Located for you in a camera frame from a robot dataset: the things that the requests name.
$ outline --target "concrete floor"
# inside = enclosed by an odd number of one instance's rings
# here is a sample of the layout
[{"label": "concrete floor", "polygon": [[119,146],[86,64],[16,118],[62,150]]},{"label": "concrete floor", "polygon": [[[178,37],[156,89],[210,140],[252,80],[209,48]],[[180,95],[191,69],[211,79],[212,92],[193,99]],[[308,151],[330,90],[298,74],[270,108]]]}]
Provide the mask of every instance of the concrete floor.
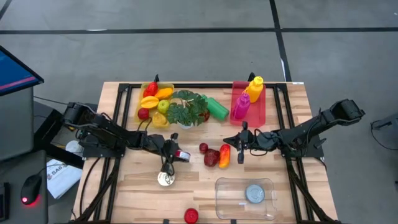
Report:
[{"label": "concrete floor", "polygon": [[[276,5],[283,28],[398,27],[393,0],[276,0]],[[12,0],[0,20],[0,30],[273,25],[264,0]],[[283,38],[292,80],[305,82],[313,113],[344,98],[366,112],[360,123],[322,134],[339,219],[396,222],[398,152],[378,146],[369,123],[398,113],[398,32],[283,33]],[[143,81],[157,73],[165,81],[242,80],[250,72],[284,81],[273,32],[0,35],[0,44],[44,78],[35,95],[64,102],[97,103],[104,81]],[[375,134],[398,147],[390,130]],[[50,206],[49,223],[68,220],[75,192]]]}]

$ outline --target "monitor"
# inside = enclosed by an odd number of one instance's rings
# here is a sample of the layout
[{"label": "monitor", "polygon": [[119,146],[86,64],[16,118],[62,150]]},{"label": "monitor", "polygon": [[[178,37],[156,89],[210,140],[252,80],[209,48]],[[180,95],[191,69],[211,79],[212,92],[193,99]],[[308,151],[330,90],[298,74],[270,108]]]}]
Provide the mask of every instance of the monitor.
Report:
[{"label": "monitor", "polygon": [[42,77],[0,46],[0,96],[43,82]]}]

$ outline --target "pink bottle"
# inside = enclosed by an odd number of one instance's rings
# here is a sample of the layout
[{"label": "pink bottle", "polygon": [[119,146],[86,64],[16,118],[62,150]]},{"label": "pink bottle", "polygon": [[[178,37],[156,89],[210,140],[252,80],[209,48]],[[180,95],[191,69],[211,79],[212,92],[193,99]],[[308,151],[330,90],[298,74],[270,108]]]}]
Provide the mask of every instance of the pink bottle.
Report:
[{"label": "pink bottle", "polygon": [[243,93],[238,99],[236,99],[234,109],[232,110],[232,117],[234,119],[243,119],[248,113],[250,107],[250,96],[247,93]]}]

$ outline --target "red cup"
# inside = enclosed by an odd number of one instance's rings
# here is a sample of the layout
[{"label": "red cup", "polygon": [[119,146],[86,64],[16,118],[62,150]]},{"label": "red cup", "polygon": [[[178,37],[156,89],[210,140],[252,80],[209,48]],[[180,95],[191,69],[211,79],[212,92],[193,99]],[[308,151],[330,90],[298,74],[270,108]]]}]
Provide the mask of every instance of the red cup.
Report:
[{"label": "red cup", "polygon": [[184,215],[184,220],[188,224],[195,224],[199,219],[199,214],[198,211],[196,211],[194,208],[188,208],[187,211],[185,211]]}]

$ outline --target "green bottle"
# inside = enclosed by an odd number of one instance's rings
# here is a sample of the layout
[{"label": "green bottle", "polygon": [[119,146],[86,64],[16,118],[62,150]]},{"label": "green bottle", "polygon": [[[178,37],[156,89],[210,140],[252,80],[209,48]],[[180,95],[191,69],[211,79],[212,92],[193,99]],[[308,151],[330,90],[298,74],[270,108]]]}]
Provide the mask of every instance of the green bottle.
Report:
[{"label": "green bottle", "polygon": [[229,114],[229,110],[217,102],[214,98],[207,98],[207,96],[202,95],[202,98],[207,102],[207,109],[210,111],[210,114],[213,115],[216,119],[224,121]]}]

